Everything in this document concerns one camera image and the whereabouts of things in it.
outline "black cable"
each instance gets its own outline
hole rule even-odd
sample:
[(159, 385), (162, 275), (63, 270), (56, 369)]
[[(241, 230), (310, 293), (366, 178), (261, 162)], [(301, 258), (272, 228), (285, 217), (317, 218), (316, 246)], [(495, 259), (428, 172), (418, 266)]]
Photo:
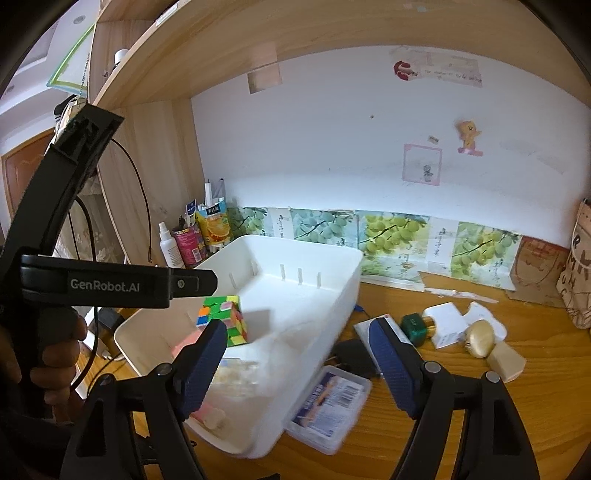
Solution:
[(80, 259), (80, 254), (78, 253), (78, 242), (76, 242), (76, 235), (74, 234), (74, 225), (72, 224), (72, 215), (68, 210), (68, 220), (70, 221), (70, 230), (72, 231), (72, 240), (74, 240), (74, 248), (76, 249), (76, 256), (78, 260)]
[[(88, 213), (88, 210), (86, 209), (86, 205), (84, 205), (84, 202), (82, 200), (80, 200), (79, 197), (76, 197), (75, 201), (78, 205), (80, 205), (80, 208), (82, 209), (82, 212), (84, 212), (84, 216), (86, 217), (86, 223), (88, 224), (88, 231), (90, 233), (90, 249), (92, 250), (92, 260), (96, 262), (95, 233), (92, 229), (92, 222), (90, 221), (90, 213)], [(80, 372), (80, 375), (78, 375), (78, 378), (76, 378), (76, 380), (74, 380), (74, 383), (72, 385), (70, 385), (70, 391), (74, 391), (78, 387), (78, 385), (80, 385), (82, 383), (82, 380), (84, 380), (85, 376), (88, 375), (88, 372), (90, 371), (90, 367), (92, 367), (92, 364), (95, 361), (96, 351), (99, 349), (99, 321), (98, 321), (99, 309), (97, 307), (94, 307), (94, 309), (95, 309), (95, 319), (94, 319), (95, 341), (92, 345), (92, 351), (90, 352), (90, 357), (89, 357), (84, 369), (82, 370), (82, 372)]]
[(131, 155), (127, 153), (125, 147), (121, 145), (119, 142), (117, 142), (117, 140), (115, 140), (114, 138), (111, 138), (111, 141), (114, 142), (115, 145), (117, 145), (121, 150), (123, 150), (123, 153), (127, 156), (129, 161), (131, 162), (131, 166), (134, 168), (135, 176), (138, 177), (139, 188), (142, 190), (142, 195), (144, 196), (144, 203), (146, 205), (146, 213), (148, 214), (148, 239), (150, 242), (150, 245), (148, 246), (148, 263), (152, 263), (152, 219), (150, 218), (150, 207), (148, 206), (148, 198), (146, 197), (146, 192), (144, 191), (144, 184), (142, 183), (142, 179), (139, 176), (139, 172), (137, 167), (135, 166), (134, 161), (131, 159)]
[(92, 388), (92, 384), (95, 382), (95, 380), (97, 378), (99, 378), (100, 374), (105, 370), (105, 368), (107, 368), (110, 364), (113, 363), (113, 361), (115, 360), (115, 358), (111, 358), (106, 364), (104, 364), (97, 373), (95, 373), (95, 376), (92, 377), (92, 380), (90, 380), (90, 383), (88, 384), (88, 391), (90, 391), (90, 389)]

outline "pink sponge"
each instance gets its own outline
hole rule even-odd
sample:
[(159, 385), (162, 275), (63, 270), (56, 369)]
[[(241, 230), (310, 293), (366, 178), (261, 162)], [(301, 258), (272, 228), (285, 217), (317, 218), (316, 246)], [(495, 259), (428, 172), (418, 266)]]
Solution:
[(186, 337), (182, 342), (180, 342), (176, 347), (173, 348), (173, 358), (176, 358), (177, 355), (181, 352), (181, 350), (185, 348), (187, 345), (194, 344), (200, 336), (201, 330), (195, 330), (190, 335), (188, 335), (188, 337)]

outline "white wall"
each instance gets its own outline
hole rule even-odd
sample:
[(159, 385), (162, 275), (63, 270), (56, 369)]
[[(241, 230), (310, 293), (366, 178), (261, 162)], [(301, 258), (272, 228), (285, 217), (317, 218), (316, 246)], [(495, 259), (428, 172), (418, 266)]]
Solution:
[[(507, 64), (477, 58), (483, 87), (404, 82), (392, 47), (281, 63), (282, 85), (249, 94), (246, 76), (193, 98), (206, 178), (241, 206), (391, 210), (471, 221), (568, 245), (589, 192), (587, 106)], [(473, 119), (484, 156), (459, 154)], [(404, 144), (440, 139), (439, 186), (402, 180)]]

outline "white plastic basket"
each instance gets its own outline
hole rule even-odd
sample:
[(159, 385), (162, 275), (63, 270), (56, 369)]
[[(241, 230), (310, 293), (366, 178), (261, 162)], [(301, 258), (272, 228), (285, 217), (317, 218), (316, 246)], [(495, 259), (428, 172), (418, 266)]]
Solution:
[[(206, 401), (230, 419), (224, 439), (191, 418), (186, 425), (230, 455), (265, 456), (355, 306), (361, 259), (353, 248), (247, 235), (199, 265), (217, 274), (215, 295), (241, 298), (249, 343), (228, 348), (224, 356), (260, 362), (260, 395), (207, 394)], [(171, 348), (194, 329), (202, 304), (202, 298), (175, 299), (166, 310), (140, 310), (117, 329), (115, 342), (145, 375), (173, 360)]]

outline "blue gripper pad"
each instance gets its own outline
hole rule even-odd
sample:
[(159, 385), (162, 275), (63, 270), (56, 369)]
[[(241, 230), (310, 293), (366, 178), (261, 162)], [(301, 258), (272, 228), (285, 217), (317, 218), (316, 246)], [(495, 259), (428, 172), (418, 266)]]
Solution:
[(227, 345), (226, 326), (211, 320), (197, 342), (183, 348), (174, 360), (175, 389), (180, 394), (176, 406), (183, 419), (201, 407)]
[(407, 412), (409, 417), (414, 418), (418, 413), (418, 405), (414, 399), (415, 381), (397, 351), (397, 348), (407, 348), (409, 345), (398, 339), (385, 319), (384, 324), (389, 332), (384, 331), (377, 319), (369, 325), (369, 346), (396, 406)]

